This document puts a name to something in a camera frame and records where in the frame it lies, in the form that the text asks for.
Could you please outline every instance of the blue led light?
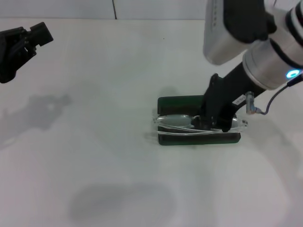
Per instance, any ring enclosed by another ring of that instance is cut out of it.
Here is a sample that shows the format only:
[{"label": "blue led light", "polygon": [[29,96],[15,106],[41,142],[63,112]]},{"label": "blue led light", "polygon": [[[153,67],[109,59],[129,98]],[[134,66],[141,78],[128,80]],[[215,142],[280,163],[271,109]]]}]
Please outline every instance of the blue led light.
[{"label": "blue led light", "polygon": [[289,71],[287,74],[286,74],[286,77],[287,78],[293,78],[293,77],[296,77],[300,74],[300,71],[299,70],[291,70]]}]

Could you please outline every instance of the white table surface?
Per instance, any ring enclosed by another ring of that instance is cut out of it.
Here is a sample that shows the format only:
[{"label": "white table surface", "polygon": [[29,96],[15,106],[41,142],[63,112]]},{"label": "white table surface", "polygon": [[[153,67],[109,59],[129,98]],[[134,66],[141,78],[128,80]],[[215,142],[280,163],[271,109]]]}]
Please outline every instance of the white table surface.
[{"label": "white table surface", "polygon": [[241,57],[209,64],[203,21],[0,19],[0,30],[40,21],[54,42],[0,86],[1,227],[303,225],[302,85],[246,116],[236,145],[162,147],[157,98],[203,94]]}]

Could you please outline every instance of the cable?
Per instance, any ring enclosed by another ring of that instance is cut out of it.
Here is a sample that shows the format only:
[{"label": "cable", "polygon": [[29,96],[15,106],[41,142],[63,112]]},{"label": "cable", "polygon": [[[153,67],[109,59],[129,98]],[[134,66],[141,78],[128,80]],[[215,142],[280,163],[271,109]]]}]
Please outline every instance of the cable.
[{"label": "cable", "polygon": [[274,96],[272,96],[272,98],[270,99],[270,101],[269,101],[269,103],[268,103],[268,105],[267,105],[267,107],[266,107],[266,111],[265,111],[265,112],[263,112],[263,111],[261,111],[259,108],[257,108],[256,113],[257,113],[257,114],[262,114],[262,115],[268,114],[270,105],[271,105],[271,103],[273,102],[273,100],[274,100],[282,91],[284,91],[286,88],[288,88],[288,85],[285,85],[285,86],[284,86],[283,88],[281,88],[277,93],[275,93]]}]

